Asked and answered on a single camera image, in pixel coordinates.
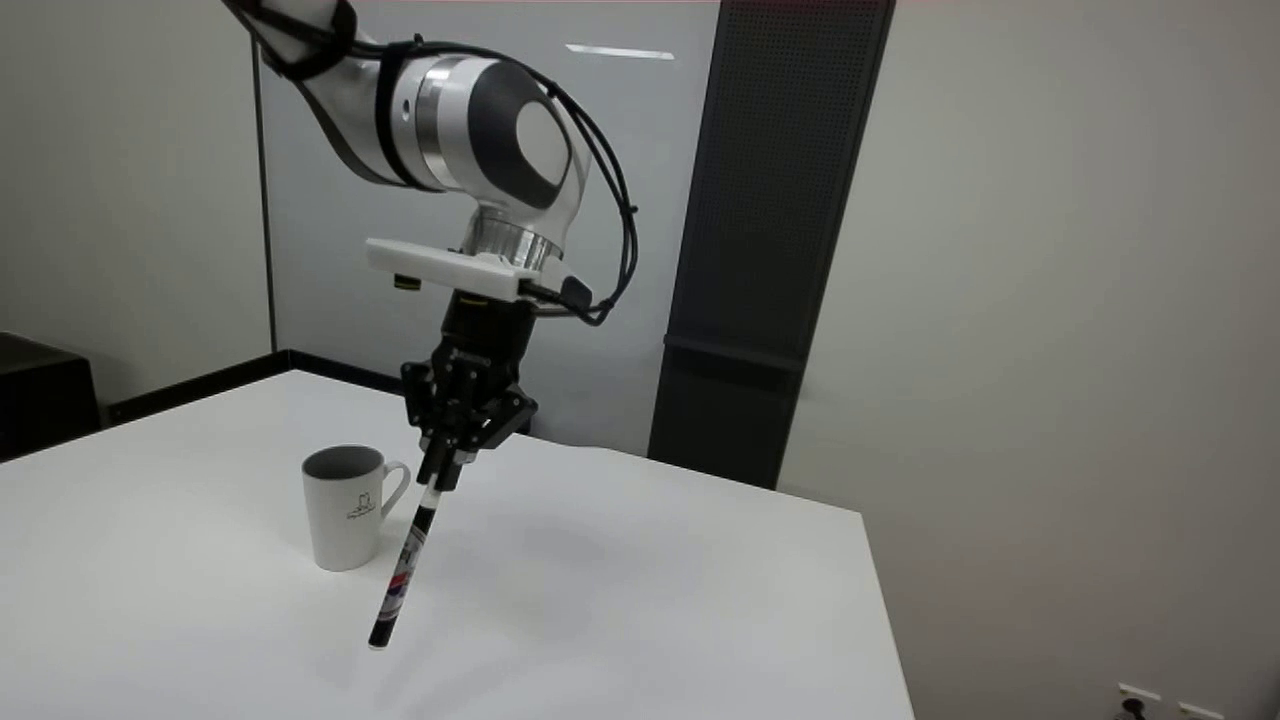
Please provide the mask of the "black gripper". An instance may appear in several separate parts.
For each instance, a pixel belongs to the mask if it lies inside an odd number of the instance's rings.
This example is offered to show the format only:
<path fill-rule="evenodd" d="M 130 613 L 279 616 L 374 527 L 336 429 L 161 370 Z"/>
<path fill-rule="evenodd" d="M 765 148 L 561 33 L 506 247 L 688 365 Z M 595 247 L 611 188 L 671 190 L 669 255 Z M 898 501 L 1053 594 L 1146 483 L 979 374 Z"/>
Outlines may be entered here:
<path fill-rule="evenodd" d="M 424 435 L 415 483 L 432 483 L 444 468 L 441 492 L 454 492 L 468 456 L 444 464 L 444 449 L 497 449 L 531 419 L 536 401 L 522 386 L 531 323 L 536 308 L 526 299 L 474 293 L 448 299 L 435 350 L 401 366 L 407 422 Z"/>

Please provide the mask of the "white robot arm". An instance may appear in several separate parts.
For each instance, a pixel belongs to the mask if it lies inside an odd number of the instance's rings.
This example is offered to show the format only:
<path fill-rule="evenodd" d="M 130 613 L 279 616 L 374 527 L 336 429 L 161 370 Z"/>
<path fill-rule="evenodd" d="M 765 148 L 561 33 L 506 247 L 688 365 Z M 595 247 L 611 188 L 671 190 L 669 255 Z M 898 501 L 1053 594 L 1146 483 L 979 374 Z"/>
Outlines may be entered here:
<path fill-rule="evenodd" d="M 553 86 L 518 58 L 422 34 L 364 42 L 354 0 L 223 0 L 291 80 L 336 156 L 364 180 L 458 190 L 476 203 L 458 247 L 370 237 L 395 287 L 448 287 L 441 345 L 405 365 L 407 422 L 424 440 L 422 478 L 454 489 L 454 468 L 526 429 L 536 401 L 522 360 L 541 310 L 583 315 L 591 287 L 565 239 L 583 195 L 579 138 Z"/>

